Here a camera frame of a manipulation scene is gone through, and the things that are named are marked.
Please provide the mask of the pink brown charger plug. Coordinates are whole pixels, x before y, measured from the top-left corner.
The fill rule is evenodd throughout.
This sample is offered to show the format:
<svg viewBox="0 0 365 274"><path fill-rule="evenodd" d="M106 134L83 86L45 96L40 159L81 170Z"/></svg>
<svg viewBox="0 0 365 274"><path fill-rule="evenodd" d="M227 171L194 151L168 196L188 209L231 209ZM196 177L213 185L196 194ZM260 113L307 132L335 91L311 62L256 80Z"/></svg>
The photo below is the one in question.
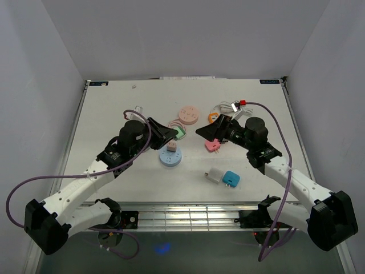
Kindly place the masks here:
<svg viewBox="0 0 365 274"><path fill-rule="evenodd" d="M176 152L177 151L177 143L175 141L170 141L166 145L167 151Z"/></svg>

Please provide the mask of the green charger plug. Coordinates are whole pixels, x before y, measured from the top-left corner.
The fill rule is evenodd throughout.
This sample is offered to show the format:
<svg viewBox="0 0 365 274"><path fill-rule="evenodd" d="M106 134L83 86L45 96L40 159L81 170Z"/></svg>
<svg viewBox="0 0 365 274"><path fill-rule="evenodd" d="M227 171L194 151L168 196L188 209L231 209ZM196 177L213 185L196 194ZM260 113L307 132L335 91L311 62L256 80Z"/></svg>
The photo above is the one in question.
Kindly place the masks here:
<svg viewBox="0 0 365 274"><path fill-rule="evenodd" d="M185 137L186 131L181 126L175 126L173 127L173 129L177 131L177 134L175 135L175 140L181 140Z"/></svg>

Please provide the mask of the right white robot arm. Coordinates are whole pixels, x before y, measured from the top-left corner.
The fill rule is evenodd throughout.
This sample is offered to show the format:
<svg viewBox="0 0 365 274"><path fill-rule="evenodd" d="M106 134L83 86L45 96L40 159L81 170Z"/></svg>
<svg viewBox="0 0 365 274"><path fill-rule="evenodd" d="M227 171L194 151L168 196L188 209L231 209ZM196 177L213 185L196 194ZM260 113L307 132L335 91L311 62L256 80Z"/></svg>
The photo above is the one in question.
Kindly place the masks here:
<svg viewBox="0 0 365 274"><path fill-rule="evenodd" d="M270 227L276 221L306 232L312 242L329 251L358 233L351 198L343 191L333 192L320 186L300 171L289 166L281 152L267 140L265 122L249 118L245 126L227 115L196 130L207 141L227 140L247 149L247 159L261 174L274 180L299 201L299 205L281 205L281 198L267 196L255 211L240 215L238 222L248 227Z"/></svg>

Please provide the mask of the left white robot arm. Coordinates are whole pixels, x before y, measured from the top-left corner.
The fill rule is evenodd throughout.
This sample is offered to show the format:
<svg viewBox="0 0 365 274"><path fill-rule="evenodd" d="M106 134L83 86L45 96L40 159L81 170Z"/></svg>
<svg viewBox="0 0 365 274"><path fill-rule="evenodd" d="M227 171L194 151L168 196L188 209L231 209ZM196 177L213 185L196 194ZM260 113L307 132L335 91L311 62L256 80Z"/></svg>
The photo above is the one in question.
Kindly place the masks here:
<svg viewBox="0 0 365 274"><path fill-rule="evenodd" d="M177 133L152 118L144 123L127 121L81 177L43 201L32 200L27 204L25 232L45 254L51 255L61 249L69 237L86 229L120 228L122 212L116 201L104 198L84 209L80 206L128 169L135 157L147 148L159 150Z"/></svg>

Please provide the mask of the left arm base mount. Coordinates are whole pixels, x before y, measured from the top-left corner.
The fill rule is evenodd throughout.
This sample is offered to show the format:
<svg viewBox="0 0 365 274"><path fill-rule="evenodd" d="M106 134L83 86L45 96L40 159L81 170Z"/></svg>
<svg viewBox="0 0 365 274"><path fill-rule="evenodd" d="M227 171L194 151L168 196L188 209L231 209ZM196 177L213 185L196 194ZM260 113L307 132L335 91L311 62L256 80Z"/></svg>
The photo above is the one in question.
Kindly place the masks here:
<svg viewBox="0 0 365 274"><path fill-rule="evenodd" d="M120 211L112 213L106 223L92 226L94 229L136 229L139 211Z"/></svg>

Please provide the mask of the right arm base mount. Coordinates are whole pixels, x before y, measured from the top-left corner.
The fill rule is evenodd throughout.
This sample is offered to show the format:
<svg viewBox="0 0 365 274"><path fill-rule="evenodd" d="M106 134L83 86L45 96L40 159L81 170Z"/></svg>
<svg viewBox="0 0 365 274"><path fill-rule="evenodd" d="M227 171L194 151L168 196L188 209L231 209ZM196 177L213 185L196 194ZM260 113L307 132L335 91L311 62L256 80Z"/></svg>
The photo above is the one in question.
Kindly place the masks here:
<svg viewBox="0 0 365 274"><path fill-rule="evenodd" d="M269 216L267 208L271 207L272 204L279 206L280 201L280 197L267 195L258 203L257 209L240 210L238 218L235 218L234 222L239 223L240 228L270 228L274 218Z"/></svg>

